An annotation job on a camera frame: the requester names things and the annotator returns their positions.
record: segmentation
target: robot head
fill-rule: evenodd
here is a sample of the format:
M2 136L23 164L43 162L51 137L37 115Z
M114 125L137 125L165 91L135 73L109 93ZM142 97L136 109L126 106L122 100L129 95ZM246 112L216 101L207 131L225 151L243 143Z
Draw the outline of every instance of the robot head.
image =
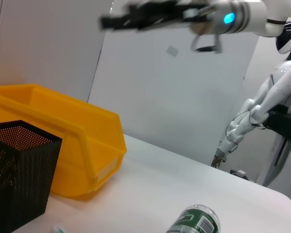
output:
M291 21L286 23L281 35L276 38L276 46L281 54L291 51Z

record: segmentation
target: black mesh pen holder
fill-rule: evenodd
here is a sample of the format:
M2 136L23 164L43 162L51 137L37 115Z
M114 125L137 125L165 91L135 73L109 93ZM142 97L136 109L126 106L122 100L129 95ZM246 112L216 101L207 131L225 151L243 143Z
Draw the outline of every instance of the black mesh pen holder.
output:
M45 212L61 144L22 120L0 123L0 233Z

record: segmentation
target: plastic bottle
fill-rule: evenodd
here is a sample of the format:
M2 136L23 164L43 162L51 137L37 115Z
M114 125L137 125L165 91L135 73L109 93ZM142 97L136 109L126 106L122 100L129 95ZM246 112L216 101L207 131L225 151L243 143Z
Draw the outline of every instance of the plastic bottle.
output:
M220 220L215 212L204 205L186 208L166 233L220 233Z

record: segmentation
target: white table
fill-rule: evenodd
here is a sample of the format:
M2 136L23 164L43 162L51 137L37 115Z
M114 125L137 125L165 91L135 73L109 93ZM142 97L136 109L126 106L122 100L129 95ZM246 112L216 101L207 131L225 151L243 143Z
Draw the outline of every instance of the white table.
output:
M15 231L50 233L165 233L192 204L212 208L221 233L291 233L291 201L151 144L125 136L121 170L92 199L51 196L46 213Z

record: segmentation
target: yellow storage bin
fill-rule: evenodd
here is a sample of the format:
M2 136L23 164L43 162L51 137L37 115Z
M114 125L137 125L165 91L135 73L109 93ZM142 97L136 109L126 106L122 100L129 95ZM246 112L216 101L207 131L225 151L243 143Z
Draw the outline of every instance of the yellow storage bin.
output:
M119 116L38 85L0 86L0 122L24 120L63 139L52 192L97 190L126 152Z

